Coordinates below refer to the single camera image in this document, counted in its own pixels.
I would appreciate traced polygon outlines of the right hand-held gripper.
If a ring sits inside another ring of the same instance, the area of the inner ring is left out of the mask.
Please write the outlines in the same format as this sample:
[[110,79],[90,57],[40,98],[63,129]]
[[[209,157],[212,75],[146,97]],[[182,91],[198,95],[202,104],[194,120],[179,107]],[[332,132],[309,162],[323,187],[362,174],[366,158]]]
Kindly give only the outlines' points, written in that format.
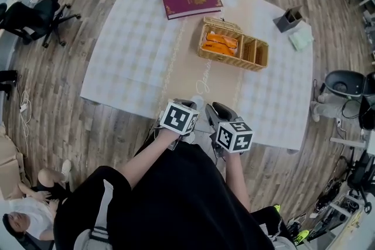
[[205,113],[213,130],[210,139],[217,157],[250,150],[254,131],[235,111],[224,104],[213,102],[206,105]]

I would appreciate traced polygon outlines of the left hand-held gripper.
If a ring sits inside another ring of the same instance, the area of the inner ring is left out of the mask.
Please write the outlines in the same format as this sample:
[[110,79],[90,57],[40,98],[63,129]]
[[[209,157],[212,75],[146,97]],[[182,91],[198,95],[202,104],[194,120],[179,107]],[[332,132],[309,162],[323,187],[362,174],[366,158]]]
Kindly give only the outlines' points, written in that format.
[[199,114],[197,104],[191,100],[168,100],[165,110],[160,114],[159,125],[179,134],[179,138],[168,146],[169,150],[174,150],[179,141],[189,144],[194,142]]

